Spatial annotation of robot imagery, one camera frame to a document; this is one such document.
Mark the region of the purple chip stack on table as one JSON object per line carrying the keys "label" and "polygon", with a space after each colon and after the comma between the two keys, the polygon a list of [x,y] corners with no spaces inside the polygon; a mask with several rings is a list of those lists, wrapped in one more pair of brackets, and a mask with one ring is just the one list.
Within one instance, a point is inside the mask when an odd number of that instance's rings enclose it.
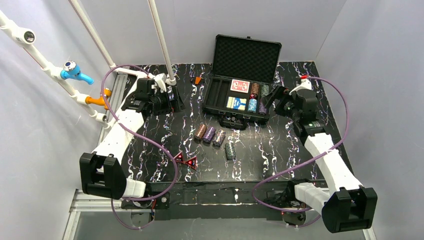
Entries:
{"label": "purple chip stack on table", "polygon": [[203,135],[203,138],[202,138],[203,142],[209,144],[213,140],[215,134],[216,134],[216,129],[213,126],[208,127]]}

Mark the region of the green chip stack in case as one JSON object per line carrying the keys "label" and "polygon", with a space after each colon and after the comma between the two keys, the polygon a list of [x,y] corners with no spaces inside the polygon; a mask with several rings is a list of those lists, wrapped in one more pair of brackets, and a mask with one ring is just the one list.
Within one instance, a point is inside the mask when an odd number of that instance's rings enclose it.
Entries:
{"label": "green chip stack in case", "polygon": [[263,98],[267,96],[270,92],[270,87],[267,84],[263,84],[260,86],[260,96]]}

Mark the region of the light blue chip stack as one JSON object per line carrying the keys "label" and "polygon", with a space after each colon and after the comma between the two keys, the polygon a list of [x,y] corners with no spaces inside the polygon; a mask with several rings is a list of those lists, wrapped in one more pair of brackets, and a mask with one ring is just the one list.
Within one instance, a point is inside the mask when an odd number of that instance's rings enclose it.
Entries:
{"label": "light blue chip stack", "polygon": [[256,113],[257,111],[258,100],[255,98],[251,98],[248,102],[247,111],[249,113]]}

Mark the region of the blue tap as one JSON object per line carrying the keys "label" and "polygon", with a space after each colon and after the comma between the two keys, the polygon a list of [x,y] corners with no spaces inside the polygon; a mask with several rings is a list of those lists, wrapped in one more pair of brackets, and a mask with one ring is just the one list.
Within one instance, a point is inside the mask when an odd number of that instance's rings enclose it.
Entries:
{"label": "blue tap", "polygon": [[86,82],[89,85],[94,83],[94,80],[81,72],[81,68],[75,61],[67,61],[63,65],[63,70],[60,72],[60,77],[64,80],[73,79],[77,81]]}

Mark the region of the orange black small clip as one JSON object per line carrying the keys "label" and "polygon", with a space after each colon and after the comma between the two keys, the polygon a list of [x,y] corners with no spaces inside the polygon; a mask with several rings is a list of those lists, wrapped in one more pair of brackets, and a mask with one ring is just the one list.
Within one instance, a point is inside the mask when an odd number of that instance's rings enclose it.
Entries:
{"label": "orange black small clip", "polygon": [[192,77],[192,78],[190,79],[190,82],[191,82],[193,85],[199,85],[199,84],[202,82],[202,80],[203,80],[203,78],[202,78],[202,77],[196,76],[196,77]]}

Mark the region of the brown chip stack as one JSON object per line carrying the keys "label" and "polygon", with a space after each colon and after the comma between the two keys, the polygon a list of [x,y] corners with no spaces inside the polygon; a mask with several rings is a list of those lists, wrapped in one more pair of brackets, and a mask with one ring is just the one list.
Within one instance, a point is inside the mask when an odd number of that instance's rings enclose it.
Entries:
{"label": "brown chip stack", "polygon": [[201,141],[205,135],[206,130],[208,129],[208,126],[205,124],[200,124],[200,126],[197,128],[197,130],[194,133],[194,139]]}
{"label": "brown chip stack", "polygon": [[250,94],[257,94],[259,95],[260,91],[260,85],[258,83],[253,83],[250,89]]}

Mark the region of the aluminium rail frame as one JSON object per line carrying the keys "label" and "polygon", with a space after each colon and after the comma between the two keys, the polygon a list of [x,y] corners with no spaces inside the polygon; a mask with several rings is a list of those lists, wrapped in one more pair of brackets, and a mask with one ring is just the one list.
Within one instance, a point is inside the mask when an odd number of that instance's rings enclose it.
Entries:
{"label": "aluminium rail frame", "polygon": [[[309,78],[308,78],[308,79],[309,79],[309,80],[310,80],[310,82],[311,82],[311,80],[313,79],[313,77],[312,77],[312,76],[309,76]],[[137,132],[134,134],[133,138],[136,138],[136,137],[138,137],[138,133],[137,133]],[[338,146],[339,146],[339,145],[338,145],[337,143],[334,143],[334,147],[335,147],[336,149],[338,149]],[[311,159],[309,159],[309,160],[308,160],[308,163],[309,163],[309,164],[311,164],[311,163],[315,163],[315,161],[316,161],[316,160],[317,160],[317,158],[316,158],[316,157],[311,157]],[[329,192],[329,189],[328,189],[328,187],[327,187],[327,190],[322,190],[322,191],[324,191],[324,192],[328,193],[328,192]],[[149,192],[148,192],[148,187],[147,187],[147,188],[146,188],[146,193],[147,193],[147,194],[151,197],[151,199],[146,199],[146,200],[137,200],[137,199],[129,199],[129,198],[110,199],[110,198],[106,198],[106,197],[100,197],[100,196],[95,196],[95,195],[85,194],[85,193],[83,192],[83,190],[82,190],[82,193],[83,193],[84,195],[88,196],[90,200],[102,200],[102,201],[110,200],[111,202],[115,202],[115,201],[123,201],[123,200],[128,200],[128,201],[133,201],[133,202],[147,202],[147,201],[152,202],[152,201],[154,201],[154,200],[158,199],[159,197],[163,196],[166,192],[167,192],[166,190],[163,190],[163,191],[161,191],[161,192],[159,192],[159,193],[157,193],[157,194],[149,193]],[[365,235],[365,237],[366,237],[368,240],[374,240],[374,239],[376,238],[376,235],[375,235],[375,233],[374,233],[374,231],[373,231],[373,229],[372,229],[372,226],[371,226],[370,228],[368,228],[368,229],[361,229],[361,230],[364,232],[364,235]]]}

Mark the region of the grey pink chip stack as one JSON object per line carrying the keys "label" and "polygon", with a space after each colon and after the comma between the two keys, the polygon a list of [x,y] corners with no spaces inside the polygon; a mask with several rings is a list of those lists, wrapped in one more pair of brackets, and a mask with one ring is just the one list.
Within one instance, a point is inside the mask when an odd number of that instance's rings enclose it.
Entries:
{"label": "grey pink chip stack", "polygon": [[217,130],[212,140],[212,145],[217,148],[221,147],[225,137],[226,137],[226,132],[224,130],[222,129]]}

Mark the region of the white pvc pipe frame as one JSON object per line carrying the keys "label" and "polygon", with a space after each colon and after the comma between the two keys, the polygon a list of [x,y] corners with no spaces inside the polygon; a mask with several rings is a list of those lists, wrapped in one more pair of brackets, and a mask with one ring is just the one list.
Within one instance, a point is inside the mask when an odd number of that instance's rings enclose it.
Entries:
{"label": "white pvc pipe frame", "polygon": [[[158,75],[147,73],[143,68],[135,65],[117,66],[79,2],[77,0],[72,0],[70,1],[70,5],[108,63],[110,71],[136,77],[137,82],[135,84],[135,92],[130,93],[130,95],[125,99],[123,106],[120,107],[122,111],[134,110],[135,112],[147,117],[151,114],[157,116],[175,111],[178,112],[183,109],[184,105],[176,86],[177,80],[173,73],[155,1],[148,1],[148,6],[165,59],[165,65],[167,67],[167,73],[161,73]],[[110,110],[108,98],[112,94],[111,90],[103,87],[100,91],[99,98],[93,98],[87,94],[80,93],[67,81],[77,80],[92,85],[94,80],[88,75],[82,73],[81,68],[76,62],[67,61],[62,67],[53,65],[53,63],[48,61],[34,46],[37,39],[35,32],[29,28],[18,26],[3,12],[0,14],[0,29],[5,32],[5,34],[8,35],[8,37],[18,46],[24,49],[26,53],[40,66],[41,70],[53,81],[58,83],[78,105],[85,109],[91,118],[100,123],[105,130],[113,126],[114,122],[108,122],[105,114],[99,113],[92,108],[92,105],[98,105],[103,106],[105,110]]]}

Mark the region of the red card deck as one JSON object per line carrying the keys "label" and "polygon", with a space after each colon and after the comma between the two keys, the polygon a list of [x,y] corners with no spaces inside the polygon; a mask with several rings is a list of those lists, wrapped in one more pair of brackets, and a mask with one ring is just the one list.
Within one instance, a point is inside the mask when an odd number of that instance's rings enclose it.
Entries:
{"label": "red card deck", "polygon": [[231,81],[230,90],[239,93],[249,93],[250,82],[245,80],[233,79]]}

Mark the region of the red triangle dealer button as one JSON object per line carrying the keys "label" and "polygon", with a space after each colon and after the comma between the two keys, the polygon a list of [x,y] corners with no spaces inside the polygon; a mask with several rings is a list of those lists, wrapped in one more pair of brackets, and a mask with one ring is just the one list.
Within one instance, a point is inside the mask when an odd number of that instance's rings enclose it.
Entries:
{"label": "red triangle dealer button", "polygon": [[175,160],[176,163],[182,163],[182,164],[185,163],[184,155],[182,151],[180,151],[177,155],[175,155],[173,159]]}

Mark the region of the blue card deck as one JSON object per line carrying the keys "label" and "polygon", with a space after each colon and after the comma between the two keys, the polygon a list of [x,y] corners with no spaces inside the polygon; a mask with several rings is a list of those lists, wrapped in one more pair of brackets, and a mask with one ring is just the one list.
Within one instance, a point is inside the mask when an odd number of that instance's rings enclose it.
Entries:
{"label": "blue card deck", "polygon": [[229,96],[226,103],[226,108],[232,110],[245,111],[247,107],[247,99]]}

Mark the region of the dark green chip stack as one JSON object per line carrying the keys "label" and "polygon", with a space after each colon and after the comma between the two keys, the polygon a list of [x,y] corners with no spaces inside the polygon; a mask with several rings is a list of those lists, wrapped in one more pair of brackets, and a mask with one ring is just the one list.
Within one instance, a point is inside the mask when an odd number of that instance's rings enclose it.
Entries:
{"label": "dark green chip stack", "polygon": [[224,151],[227,160],[234,160],[237,157],[235,144],[232,141],[227,142],[224,145]]}

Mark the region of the brown chip stack in case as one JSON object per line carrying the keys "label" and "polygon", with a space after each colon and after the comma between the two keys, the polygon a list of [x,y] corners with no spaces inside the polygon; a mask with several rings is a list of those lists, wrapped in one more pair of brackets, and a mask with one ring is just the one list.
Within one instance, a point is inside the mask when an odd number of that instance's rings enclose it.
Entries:
{"label": "brown chip stack in case", "polygon": [[260,85],[258,83],[253,83],[250,89],[250,94],[257,94],[259,95],[260,91]]}

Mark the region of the black poker case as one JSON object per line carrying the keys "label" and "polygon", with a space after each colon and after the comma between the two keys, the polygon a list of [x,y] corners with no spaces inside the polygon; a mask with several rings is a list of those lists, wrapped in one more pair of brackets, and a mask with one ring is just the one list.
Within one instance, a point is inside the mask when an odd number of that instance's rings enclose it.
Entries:
{"label": "black poker case", "polygon": [[[266,124],[270,118],[258,113],[261,85],[272,88],[282,45],[279,42],[218,34],[215,37],[213,61],[207,92],[201,108],[217,117],[224,128],[244,130],[249,122]],[[249,93],[231,91],[233,79],[250,82]],[[256,113],[248,112],[252,84],[260,85]],[[226,108],[228,97],[247,99],[246,109]]]}

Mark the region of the orange tap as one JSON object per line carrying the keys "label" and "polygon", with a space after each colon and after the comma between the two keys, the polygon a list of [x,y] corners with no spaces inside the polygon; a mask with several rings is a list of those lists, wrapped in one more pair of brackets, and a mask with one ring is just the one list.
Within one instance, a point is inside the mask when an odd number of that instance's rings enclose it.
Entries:
{"label": "orange tap", "polygon": [[111,97],[111,95],[112,95],[112,91],[109,88],[104,88],[103,94],[99,98],[93,98],[91,96],[87,96],[85,98],[85,103],[87,105],[93,104],[97,106],[103,106],[105,110],[109,110],[106,103],[109,102],[109,98]]}

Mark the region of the purple chip stack in case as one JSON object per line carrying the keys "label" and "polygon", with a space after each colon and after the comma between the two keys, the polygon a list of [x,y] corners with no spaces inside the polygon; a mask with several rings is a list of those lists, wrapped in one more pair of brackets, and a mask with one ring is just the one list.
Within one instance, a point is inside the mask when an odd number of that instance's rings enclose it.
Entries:
{"label": "purple chip stack in case", "polygon": [[265,107],[264,103],[262,101],[260,101],[258,103],[258,113],[260,115],[266,115],[268,112],[268,109]]}

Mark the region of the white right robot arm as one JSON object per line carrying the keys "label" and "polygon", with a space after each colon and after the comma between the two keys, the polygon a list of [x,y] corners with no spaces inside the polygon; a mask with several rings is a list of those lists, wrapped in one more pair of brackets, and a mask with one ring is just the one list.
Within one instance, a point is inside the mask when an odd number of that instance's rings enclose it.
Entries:
{"label": "white right robot arm", "polygon": [[309,180],[291,180],[284,191],[287,201],[298,201],[322,217],[331,233],[369,229],[372,226],[378,196],[372,187],[364,187],[346,166],[334,146],[326,126],[318,120],[318,97],[310,89],[290,90],[279,86],[262,99],[269,107],[279,100],[276,114],[293,121],[296,136],[321,171],[329,192]]}

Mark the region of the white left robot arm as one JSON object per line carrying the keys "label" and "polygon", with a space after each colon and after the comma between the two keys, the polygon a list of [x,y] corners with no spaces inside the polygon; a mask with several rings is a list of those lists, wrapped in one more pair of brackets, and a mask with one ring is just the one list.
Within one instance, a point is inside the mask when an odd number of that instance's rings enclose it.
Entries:
{"label": "white left robot arm", "polygon": [[82,191],[108,199],[150,200],[147,183],[127,178],[121,162],[134,134],[150,115],[167,114],[178,100],[171,99],[162,75],[138,78],[120,104],[110,131],[92,151],[79,160]]}

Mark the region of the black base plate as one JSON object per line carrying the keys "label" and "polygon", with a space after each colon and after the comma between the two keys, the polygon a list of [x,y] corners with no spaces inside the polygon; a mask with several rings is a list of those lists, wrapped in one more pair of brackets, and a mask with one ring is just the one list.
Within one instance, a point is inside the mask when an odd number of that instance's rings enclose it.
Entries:
{"label": "black base plate", "polygon": [[305,224],[317,212],[289,198],[289,181],[178,182],[154,201],[124,201],[125,210],[148,209],[157,221],[180,219],[265,219]]}

